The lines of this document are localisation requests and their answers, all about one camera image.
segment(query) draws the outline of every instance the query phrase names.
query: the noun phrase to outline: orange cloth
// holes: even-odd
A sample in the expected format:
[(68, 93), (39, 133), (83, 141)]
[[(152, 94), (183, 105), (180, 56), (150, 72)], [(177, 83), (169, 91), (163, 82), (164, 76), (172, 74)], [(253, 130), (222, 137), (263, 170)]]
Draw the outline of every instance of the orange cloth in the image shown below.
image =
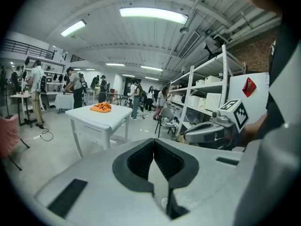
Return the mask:
[(111, 105), (108, 102), (102, 102), (96, 104), (90, 108), (91, 111), (101, 112), (101, 113), (108, 113), (112, 110)]

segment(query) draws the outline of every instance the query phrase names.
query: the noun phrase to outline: table leg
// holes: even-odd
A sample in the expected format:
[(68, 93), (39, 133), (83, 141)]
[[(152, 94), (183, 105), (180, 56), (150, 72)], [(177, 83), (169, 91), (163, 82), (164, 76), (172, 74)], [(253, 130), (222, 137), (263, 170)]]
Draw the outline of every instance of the table leg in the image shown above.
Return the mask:
[(17, 98), (17, 104), (18, 104), (19, 126), (21, 126), (21, 118), (20, 118), (20, 98)]
[(79, 140), (78, 140), (76, 132), (75, 132), (74, 120), (70, 118), (70, 122), (71, 122), (71, 129), (72, 129), (73, 137), (74, 137), (74, 140), (75, 140), (75, 144), (76, 144), (77, 150), (79, 152), (79, 156), (80, 156), (80, 158), (83, 158), (84, 156), (83, 156), (83, 153), (81, 151), (81, 148), (80, 148), (80, 145), (79, 145)]
[(30, 127), (32, 128), (32, 121), (29, 118), (29, 111), (28, 111), (28, 104), (27, 104), (27, 98), (25, 98), (25, 105), (26, 105), (26, 111), (27, 111), (27, 118), (28, 118), (28, 122), (30, 124)]
[(125, 141), (127, 142), (127, 135), (128, 135), (128, 125), (130, 122), (130, 116), (126, 117), (126, 134), (125, 134)]
[(110, 134), (107, 130), (103, 131), (103, 137), (104, 137), (104, 150), (107, 150), (110, 148)]

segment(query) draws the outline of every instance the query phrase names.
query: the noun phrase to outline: chair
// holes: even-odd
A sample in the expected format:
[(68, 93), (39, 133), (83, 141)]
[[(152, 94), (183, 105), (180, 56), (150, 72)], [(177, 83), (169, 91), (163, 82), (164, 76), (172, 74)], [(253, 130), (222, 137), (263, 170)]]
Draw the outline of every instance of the chair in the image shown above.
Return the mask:
[(160, 115), (159, 115), (159, 120), (158, 120), (158, 123), (157, 123), (156, 130), (155, 130), (155, 133), (156, 133), (156, 132), (157, 132), (158, 125), (160, 125), (160, 126), (159, 126), (158, 138), (160, 137), (160, 129), (161, 129), (161, 126), (169, 128), (168, 133), (170, 132), (170, 130), (171, 130), (172, 128), (174, 128), (174, 133), (175, 133), (175, 129), (176, 129), (176, 126), (174, 126), (174, 125), (170, 125), (170, 124), (166, 124), (166, 123), (163, 123), (163, 124), (162, 124), (162, 118), (173, 119), (173, 118), (174, 118), (174, 115), (172, 114), (172, 112), (170, 111), (169, 108), (163, 108), (163, 109), (162, 109), (162, 111), (160, 112)]
[(23, 142), (23, 144), (30, 148), (20, 137), (19, 137), (19, 124), (18, 124), (18, 116), (14, 115), (9, 118), (0, 117), (0, 157), (6, 158), (8, 157), (12, 163), (20, 170), (22, 169), (13, 161), (13, 159), (9, 156), (10, 152), (13, 148), (18, 144), (19, 140)]

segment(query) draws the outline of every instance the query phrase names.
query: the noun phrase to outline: white box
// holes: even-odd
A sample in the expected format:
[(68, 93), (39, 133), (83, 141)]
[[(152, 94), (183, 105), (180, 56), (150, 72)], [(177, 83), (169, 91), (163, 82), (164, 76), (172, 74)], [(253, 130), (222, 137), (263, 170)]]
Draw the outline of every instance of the white box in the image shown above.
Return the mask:
[(205, 109), (209, 111), (216, 111), (220, 106), (221, 95), (218, 93), (207, 93)]
[(188, 105), (198, 107), (200, 97), (198, 96), (189, 96), (188, 97)]
[(205, 84), (211, 84), (211, 83), (215, 83), (215, 82), (220, 82), (221, 79), (220, 78), (217, 78), (217, 77), (214, 77), (212, 75), (209, 75), (206, 79), (205, 79)]
[(204, 109), (205, 108), (205, 104), (206, 104), (206, 99), (205, 98), (200, 98), (199, 99), (199, 103), (198, 103), (198, 107), (200, 109)]
[(198, 80), (197, 82), (196, 82), (196, 86), (197, 85), (205, 85), (205, 80)]
[(174, 95), (173, 97), (172, 97), (172, 101), (174, 101), (174, 102), (182, 102), (182, 96), (180, 96), (180, 95)]

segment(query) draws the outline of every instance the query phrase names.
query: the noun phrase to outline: white table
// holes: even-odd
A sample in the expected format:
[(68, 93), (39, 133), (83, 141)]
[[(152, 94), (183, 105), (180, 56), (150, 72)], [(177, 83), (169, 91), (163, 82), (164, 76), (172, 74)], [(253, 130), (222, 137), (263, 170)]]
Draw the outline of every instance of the white table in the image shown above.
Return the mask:
[(55, 97), (55, 107), (60, 113), (60, 109), (73, 109), (74, 99), (73, 94), (67, 95), (58, 93)]
[(87, 90), (87, 104), (89, 101), (89, 95), (92, 93), (93, 93), (93, 105), (94, 105), (95, 90)]
[(111, 105), (112, 111), (100, 113), (91, 111), (88, 105), (85, 107), (66, 111), (70, 117), (71, 129), (79, 156), (83, 158), (77, 134), (84, 135), (87, 139), (102, 144), (104, 149), (110, 148), (110, 136), (126, 122), (125, 141), (127, 142), (128, 124), (132, 109), (128, 107)]

